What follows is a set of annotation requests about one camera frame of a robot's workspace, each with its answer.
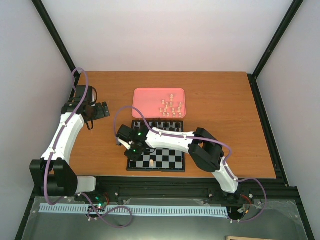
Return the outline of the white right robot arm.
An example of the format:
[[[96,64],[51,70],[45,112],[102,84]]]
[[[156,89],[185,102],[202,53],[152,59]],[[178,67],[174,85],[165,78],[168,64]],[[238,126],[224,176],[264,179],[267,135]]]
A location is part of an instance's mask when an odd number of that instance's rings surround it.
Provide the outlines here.
[[[239,179],[232,173],[223,152],[226,145],[204,128],[176,132],[147,124],[139,128],[122,125],[115,139],[126,148],[124,155],[132,161],[137,161],[146,149],[162,148],[189,154],[199,169],[215,177],[223,192],[234,195],[238,191]]]

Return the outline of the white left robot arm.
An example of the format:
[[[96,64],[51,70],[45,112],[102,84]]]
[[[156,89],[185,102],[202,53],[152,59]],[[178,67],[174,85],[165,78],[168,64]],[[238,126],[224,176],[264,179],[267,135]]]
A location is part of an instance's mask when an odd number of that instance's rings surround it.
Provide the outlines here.
[[[41,195],[72,197],[86,192],[92,201],[103,198],[104,188],[93,176],[79,176],[70,166],[70,157],[77,136],[83,127],[94,128],[94,121],[110,116],[106,102],[98,102],[97,90],[78,85],[75,96],[61,109],[57,131],[40,159],[29,165],[34,187]]]

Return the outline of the white chess king piece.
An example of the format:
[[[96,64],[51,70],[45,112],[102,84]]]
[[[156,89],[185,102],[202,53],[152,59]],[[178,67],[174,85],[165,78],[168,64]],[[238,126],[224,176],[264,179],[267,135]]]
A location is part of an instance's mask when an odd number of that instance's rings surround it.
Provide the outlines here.
[[[154,160],[151,159],[151,160],[149,161],[149,165],[150,165],[150,167],[153,167],[153,166],[155,165]]]

